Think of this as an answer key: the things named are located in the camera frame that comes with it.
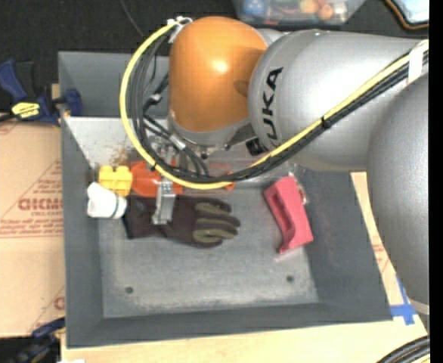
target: pink object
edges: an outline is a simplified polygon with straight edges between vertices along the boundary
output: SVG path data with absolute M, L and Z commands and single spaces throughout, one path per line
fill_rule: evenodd
M 264 191 L 264 197 L 282 231 L 279 253 L 304 246 L 314 240 L 304 207 L 304 194 L 297 180 L 288 175 Z

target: yellow toy block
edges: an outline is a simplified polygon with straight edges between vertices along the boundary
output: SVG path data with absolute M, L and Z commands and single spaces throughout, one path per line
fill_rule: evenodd
M 127 166 L 118 166 L 116 169 L 112 166 L 101 166 L 98 182 L 108 190 L 126 196 L 131 190 L 132 174 Z

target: blue tape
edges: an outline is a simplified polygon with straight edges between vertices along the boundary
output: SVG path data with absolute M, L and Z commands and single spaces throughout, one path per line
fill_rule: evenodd
M 396 277 L 396 281 L 398 282 L 401 295 L 403 296 L 403 304 L 390 306 L 389 309 L 391 310 L 391 314 L 393 317 L 402 316 L 405 325 L 413 325 L 415 324 L 413 316 L 417 314 L 417 311 L 408 301 L 408 297 L 404 291 L 403 284 L 398 277 Z

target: brown glove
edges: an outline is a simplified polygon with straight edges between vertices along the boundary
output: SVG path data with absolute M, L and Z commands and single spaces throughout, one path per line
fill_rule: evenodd
M 238 234 L 240 221 L 230 215 L 231 207 L 223 200 L 178 195 L 167 225 L 155 225 L 151 216 L 156 200 L 137 194 L 127 196 L 124 222 L 129 238 L 159 235 L 195 247 L 215 247 Z

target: cardboard sheet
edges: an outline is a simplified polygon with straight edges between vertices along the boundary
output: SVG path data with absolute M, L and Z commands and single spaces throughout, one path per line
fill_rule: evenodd
M 64 313 L 60 129 L 0 123 L 0 337 Z

